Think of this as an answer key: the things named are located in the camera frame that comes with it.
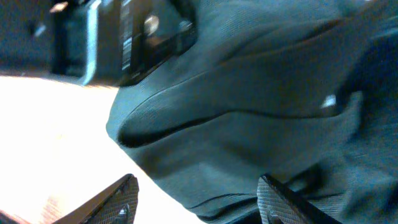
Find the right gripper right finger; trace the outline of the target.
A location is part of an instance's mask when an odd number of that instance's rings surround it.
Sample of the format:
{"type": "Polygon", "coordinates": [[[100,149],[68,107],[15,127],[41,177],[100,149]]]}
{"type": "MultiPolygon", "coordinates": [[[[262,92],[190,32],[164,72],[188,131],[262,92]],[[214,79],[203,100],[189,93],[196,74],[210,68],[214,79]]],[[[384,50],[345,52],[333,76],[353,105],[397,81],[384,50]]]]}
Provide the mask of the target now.
{"type": "Polygon", "coordinates": [[[263,224],[341,224],[268,174],[259,178],[257,205],[263,224]]]}

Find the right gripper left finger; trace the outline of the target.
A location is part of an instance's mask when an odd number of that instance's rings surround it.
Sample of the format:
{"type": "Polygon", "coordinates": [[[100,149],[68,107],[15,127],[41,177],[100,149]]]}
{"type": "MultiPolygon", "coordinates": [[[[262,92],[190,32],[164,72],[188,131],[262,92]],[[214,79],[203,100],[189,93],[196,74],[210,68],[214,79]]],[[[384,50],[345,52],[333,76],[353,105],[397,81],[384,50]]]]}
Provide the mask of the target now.
{"type": "Polygon", "coordinates": [[[54,224],[133,224],[139,185],[126,174],[54,224]]]}

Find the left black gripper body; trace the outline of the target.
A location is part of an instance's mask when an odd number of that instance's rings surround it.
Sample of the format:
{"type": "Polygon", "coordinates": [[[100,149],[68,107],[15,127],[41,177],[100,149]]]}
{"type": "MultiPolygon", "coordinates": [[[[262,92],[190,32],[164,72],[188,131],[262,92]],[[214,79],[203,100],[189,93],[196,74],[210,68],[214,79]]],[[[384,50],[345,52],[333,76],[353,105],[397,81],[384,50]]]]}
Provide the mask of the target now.
{"type": "Polygon", "coordinates": [[[166,26],[152,1],[67,1],[53,13],[52,73],[81,86],[132,86],[197,41],[191,1],[171,1],[179,19],[166,26]]]}

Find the black Sydrogen garment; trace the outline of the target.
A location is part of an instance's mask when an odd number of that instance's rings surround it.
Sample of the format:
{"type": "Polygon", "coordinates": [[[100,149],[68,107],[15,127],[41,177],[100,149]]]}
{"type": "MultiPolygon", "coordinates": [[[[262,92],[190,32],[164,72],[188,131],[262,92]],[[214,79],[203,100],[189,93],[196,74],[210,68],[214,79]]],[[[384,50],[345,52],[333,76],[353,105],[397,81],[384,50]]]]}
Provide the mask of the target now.
{"type": "Polygon", "coordinates": [[[206,223],[269,174],[341,223],[397,222],[397,2],[180,1],[196,43],[121,88],[109,137],[206,223]]]}

